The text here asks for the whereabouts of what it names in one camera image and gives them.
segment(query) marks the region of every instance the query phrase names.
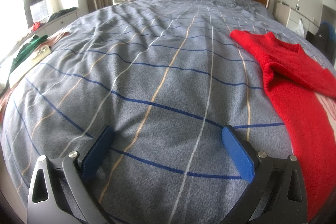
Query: white nightstand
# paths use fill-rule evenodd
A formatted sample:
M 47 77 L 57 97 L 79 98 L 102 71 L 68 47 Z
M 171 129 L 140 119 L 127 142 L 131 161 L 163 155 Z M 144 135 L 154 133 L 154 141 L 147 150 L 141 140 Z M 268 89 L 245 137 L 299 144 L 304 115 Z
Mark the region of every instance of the white nightstand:
M 315 35 L 319 30 L 319 27 L 310 19 L 308 19 L 292 7 L 289 7 L 279 2 L 275 3 L 274 5 L 273 16 L 276 21 L 282 23 L 289 30 L 292 31 L 295 31 L 298 28 L 299 21 L 300 19 L 302 19 L 305 37 L 307 35 L 307 31 Z

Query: green cloth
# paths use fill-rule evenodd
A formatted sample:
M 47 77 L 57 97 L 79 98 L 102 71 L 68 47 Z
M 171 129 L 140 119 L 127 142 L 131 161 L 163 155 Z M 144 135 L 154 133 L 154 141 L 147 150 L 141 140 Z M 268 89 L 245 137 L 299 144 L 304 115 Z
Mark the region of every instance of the green cloth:
M 28 56 L 31 55 L 32 52 L 43 42 L 45 42 L 48 38 L 48 35 L 43 37 L 39 37 L 38 35 L 34 35 L 30 42 L 24 44 L 19 53 L 17 54 L 16 58 L 14 58 L 12 63 L 11 72 L 15 70 L 23 61 L 25 61 Z

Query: white plastic bag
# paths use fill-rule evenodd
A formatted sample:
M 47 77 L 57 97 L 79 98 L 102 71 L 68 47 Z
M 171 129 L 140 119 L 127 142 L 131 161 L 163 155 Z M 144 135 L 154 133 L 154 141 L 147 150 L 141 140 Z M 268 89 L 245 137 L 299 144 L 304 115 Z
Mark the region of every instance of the white plastic bag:
M 305 38 L 305 31 L 303 29 L 303 22 L 302 19 L 300 19 L 299 26 L 294 31 L 296 34 L 298 34 L 300 37 Z

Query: bed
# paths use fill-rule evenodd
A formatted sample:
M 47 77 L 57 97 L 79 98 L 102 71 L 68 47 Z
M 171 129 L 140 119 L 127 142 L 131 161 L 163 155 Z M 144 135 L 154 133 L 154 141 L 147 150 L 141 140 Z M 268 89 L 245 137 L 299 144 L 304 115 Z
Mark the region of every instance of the bed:
M 223 126 L 272 157 L 292 153 L 260 66 L 230 32 L 273 32 L 336 74 L 268 4 L 137 0 L 70 24 L 15 89 L 0 126 L 24 206 L 38 156 L 78 150 L 109 124 L 115 140 L 87 187 L 116 223 L 219 223 L 247 186 L 222 145 Z

